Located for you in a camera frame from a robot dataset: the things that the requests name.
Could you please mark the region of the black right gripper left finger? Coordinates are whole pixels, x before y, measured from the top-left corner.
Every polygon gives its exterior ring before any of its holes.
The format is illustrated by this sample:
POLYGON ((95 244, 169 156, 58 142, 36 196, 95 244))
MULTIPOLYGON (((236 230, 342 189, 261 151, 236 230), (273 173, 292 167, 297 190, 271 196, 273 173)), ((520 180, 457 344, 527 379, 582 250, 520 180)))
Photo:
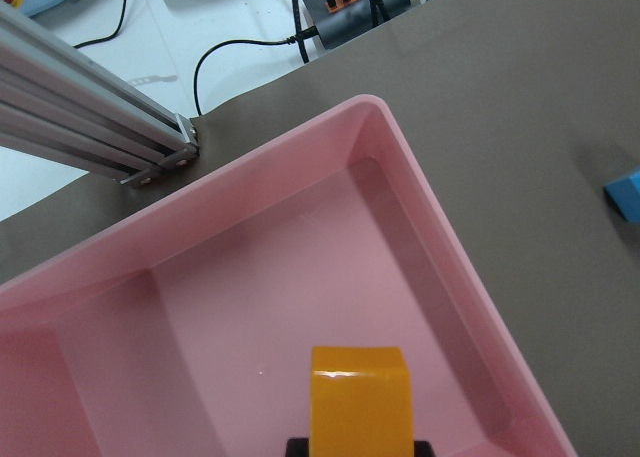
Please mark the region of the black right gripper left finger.
POLYGON ((309 440, 308 439, 288 439, 285 447, 286 457, 308 457, 309 456, 309 440))

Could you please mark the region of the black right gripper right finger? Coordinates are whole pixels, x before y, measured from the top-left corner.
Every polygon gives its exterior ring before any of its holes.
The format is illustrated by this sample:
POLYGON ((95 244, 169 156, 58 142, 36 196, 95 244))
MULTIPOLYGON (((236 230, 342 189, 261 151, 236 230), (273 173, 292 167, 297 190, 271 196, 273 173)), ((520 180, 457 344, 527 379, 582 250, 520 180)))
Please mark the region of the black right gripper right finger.
POLYGON ((428 441, 414 442, 414 457, 433 457, 433 448, 428 441))

